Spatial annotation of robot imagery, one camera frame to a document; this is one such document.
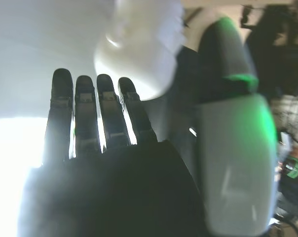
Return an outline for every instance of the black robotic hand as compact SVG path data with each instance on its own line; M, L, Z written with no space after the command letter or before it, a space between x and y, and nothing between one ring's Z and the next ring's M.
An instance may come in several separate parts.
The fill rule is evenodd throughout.
M102 153L93 82L77 79L72 159L70 72L56 70L52 84L43 166L25 184L18 237L199 236L202 205L195 183L173 146L157 142L132 81L119 80L119 100L111 78L97 78ZM130 144L122 108L137 145Z

